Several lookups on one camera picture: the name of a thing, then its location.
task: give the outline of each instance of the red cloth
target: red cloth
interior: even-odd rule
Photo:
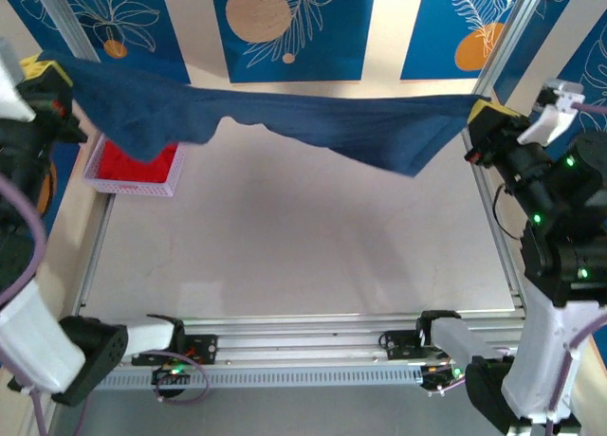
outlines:
[[[119,180],[143,183],[167,181],[176,145],[170,145],[151,163],[143,163],[127,156],[116,144],[105,143],[97,177],[103,180]]]

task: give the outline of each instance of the pink basket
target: pink basket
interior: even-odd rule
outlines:
[[[98,178],[99,166],[101,157],[107,139],[105,136],[100,137],[99,142],[95,146],[93,154],[86,163],[84,168],[84,181],[92,185],[99,192],[110,192],[114,194],[138,194],[144,196],[161,196],[173,197],[177,181],[181,174],[181,168],[185,160],[186,148],[179,144],[175,151],[175,157],[171,164],[171,169],[167,175],[167,180],[164,183],[143,183],[143,182],[127,182],[120,180],[103,180]]]

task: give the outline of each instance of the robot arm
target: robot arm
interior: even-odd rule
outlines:
[[[124,357],[170,347],[180,353],[183,324],[160,317],[126,324],[78,317],[58,322],[35,279],[28,282],[24,270],[33,273],[34,259],[44,254],[44,228],[31,218],[39,222],[35,206],[53,147],[85,142],[86,135],[71,112],[71,80],[56,63],[36,57],[19,63],[2,39],[0,57],[0,173],[6,186],[19,190],[11,201],[0,198],[0,364],[15,374],[12,389],[48,392],[75,406]]]
[[[607,136],[585,132],[554,162],[544,146],[568,129],[581,87],[549,82],[528,118],[479,101],[466,160],[495,167],[528,221],[521,238],[526,321],[516,357],[504,357],[458,318],[422,315],[420,339],[466,368],[472,404],[504,434],[572,422],[571,395],[587,337],[607,322]]]

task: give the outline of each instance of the blue wall panel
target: blue wall panel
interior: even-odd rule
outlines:
[[[559,79],[580,82],[586,103],[607,106],[607,9],[559,74]],[[607,116],[579,113],[569,130],[548,151],[561,156],[580,131],[600,130],[607,133]]]
[[[493,87],[501,103],[507,102],[568,4],[569,0],[542,0],[538,5]]]
[[[475,78],[516,0],[422,0],[401,79]]]
[[[373,0],[213,0],[231,82],[357,81]]]
[[[607,365],[607,327],[603,327],[595,333],[595,342],[597,343],[598,352],[603,359],[603,363]]]
[[[164,0],[67,0],[103,61],[189,83]],[[9,0],[43,49],[69,52],[40,0]]]

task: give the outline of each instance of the orange circle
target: orange circle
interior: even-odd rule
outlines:
[[[455,51],[457,67],[462,71],[482,69],[503,29],[504,24],[489,24],[464,38]]]
[[[286,0],[228,0],[226,18],[234,34],[248,43],[280,38],[291,25]]]
[[[50,202],[50,177],[53,179],[53,196],[57,194],[57,168],[53,163],[50,164],[50,171],[46,175],[45,181],[40,190],[40,198],[38,199],[38,211],[44,213]]]
[[[285,63],[285,64],[292,64],[294,62],[295,62],[295,56],[293,54],[291,54],[290,52],[286,53],[283,56],[283,63]]]
[[[126,57],[126,46],[120,41],[107,40],[103,43],[103,49],[110,57],[115,59],[122,59]]]

